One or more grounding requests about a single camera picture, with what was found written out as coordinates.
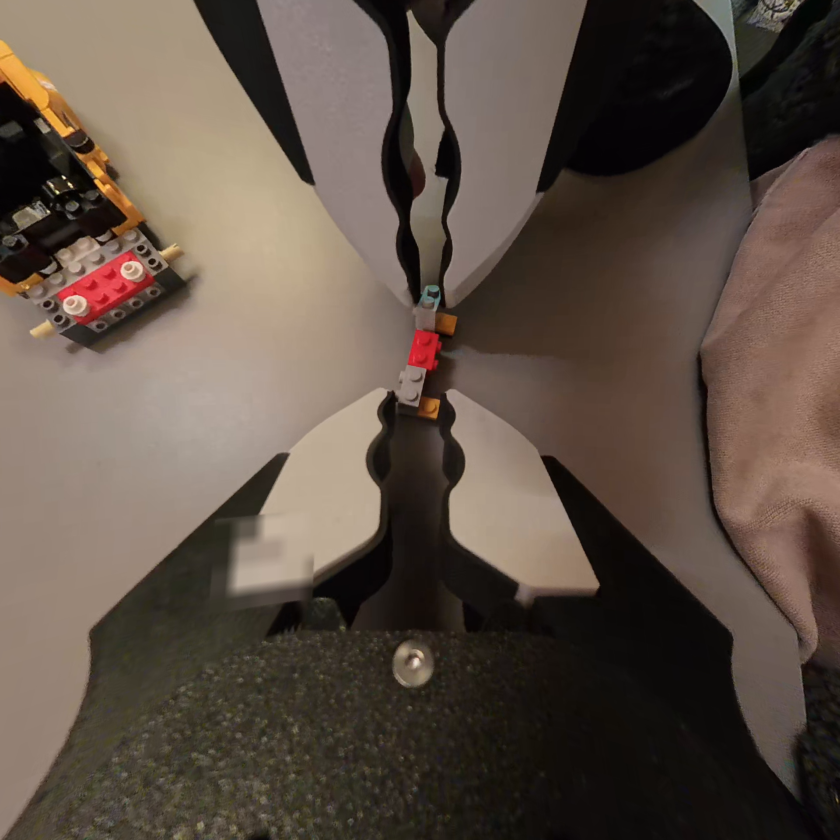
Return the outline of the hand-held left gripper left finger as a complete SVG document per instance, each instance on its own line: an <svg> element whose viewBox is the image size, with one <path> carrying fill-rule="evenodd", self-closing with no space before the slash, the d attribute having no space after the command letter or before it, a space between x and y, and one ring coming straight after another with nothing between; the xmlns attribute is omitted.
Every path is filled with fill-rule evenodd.
<svg viewBox="0 0 840 840"><path fill-rule="evenodd" d="M334 602L346 625L392 573L393 432L394 392L376 388L291 448L260 511L299 526L313 564L311 594Z"/></svg>

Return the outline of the person's pink garment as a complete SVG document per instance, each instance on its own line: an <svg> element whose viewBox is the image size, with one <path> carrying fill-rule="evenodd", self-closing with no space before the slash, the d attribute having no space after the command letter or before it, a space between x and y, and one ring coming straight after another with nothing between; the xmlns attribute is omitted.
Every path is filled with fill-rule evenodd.
<svg viewBox="0 0 840 840"><path fill-rule="evenodd" d="M700 350L713 499L801 661L838 668L838 135L753 192Z"/></svg>

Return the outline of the grey lego plate orange ends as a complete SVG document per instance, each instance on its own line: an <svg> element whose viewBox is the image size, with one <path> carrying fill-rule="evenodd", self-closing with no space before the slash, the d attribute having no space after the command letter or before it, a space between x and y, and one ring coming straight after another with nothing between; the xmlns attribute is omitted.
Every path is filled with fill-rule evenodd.
<svg viewBox="0 0 840 840"><path fill-rule="evenodd" d="M415 331L417 329L433 330L438 334L438 336L439 336L439 338L442 342L442 345L443 345L442 338L449 339L449 338L452 338L454 336L458 319L455 315L441 310L441 306L442 306L442 303L440 301L437 312L436 313L431 313L431 312L421 312L421 311L419 311L417 309L417 304L416 304L414 309L413 309L413 316L414 316L414 322L415 322ZM427 380L427 377L432 373L434 373L434 371L428 371L427 372L426 380ZM427 420L430 420L430 421L436 420L438 418L438 412L439 412L439 400L437 398L425 395L425 391L424 391L425 385L426 385L426 383L424 384L423 397L422 397L420 406L418 408L412 409L412 408L408 408L407 406L402 406L397 402L397 399L395 397L396 405L397 405L397 411L400 412L400 413L406 414L408 416L412 416L412 417L420 417L420 418L427 419Z"/></svg>

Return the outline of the yellow lego car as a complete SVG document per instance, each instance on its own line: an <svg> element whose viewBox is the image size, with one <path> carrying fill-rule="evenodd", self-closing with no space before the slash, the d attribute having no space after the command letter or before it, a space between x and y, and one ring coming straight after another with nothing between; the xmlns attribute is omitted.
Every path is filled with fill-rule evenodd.
<svg viewBox="0 0 840 840"><path fill-rule="evenodd" d="M145 216L52 82L1 44L1 289L31 335L90 348L186 287Z"/></svg>

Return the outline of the red lego brick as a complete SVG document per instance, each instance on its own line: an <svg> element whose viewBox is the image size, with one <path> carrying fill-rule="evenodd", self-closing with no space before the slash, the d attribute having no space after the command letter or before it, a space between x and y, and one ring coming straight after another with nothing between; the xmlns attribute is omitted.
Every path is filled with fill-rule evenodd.
<svg viewBox="0 0 840 840"><path fill-rule="evenodd" d="M407 364L426 371L436 371L438 354L442 346L442 342L435 331L417 329L414 332Z"/></svg>

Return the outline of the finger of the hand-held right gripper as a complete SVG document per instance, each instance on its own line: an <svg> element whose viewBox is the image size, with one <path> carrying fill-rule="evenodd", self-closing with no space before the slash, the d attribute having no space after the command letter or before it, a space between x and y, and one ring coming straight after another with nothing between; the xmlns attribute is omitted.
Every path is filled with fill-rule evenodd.
<svg viewBox="0 0 840 840"><path fill-rule="evenodd" d="M257 5L315 193L373 276L413 305L419 257L400 148L405 16L387 2Z"/></svg>
<svg viewBox="0 0 840 840"><path fill-rule="evenodd" d="M453 2L438 109L453 150L440 281L454 308L487 278L539 202L538 183L585 1Z"/></svg>

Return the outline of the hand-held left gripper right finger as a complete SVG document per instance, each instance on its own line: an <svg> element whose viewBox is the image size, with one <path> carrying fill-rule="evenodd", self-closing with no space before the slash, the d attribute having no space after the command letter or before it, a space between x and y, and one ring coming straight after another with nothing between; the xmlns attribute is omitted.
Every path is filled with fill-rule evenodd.
<svg viewBox="0 0 840 840"><path fill-rule="evenodd" d="M592 599L600 583L536 446L466 394L441 402L446 489L440 577L465 625L540 599Z"/></svg>

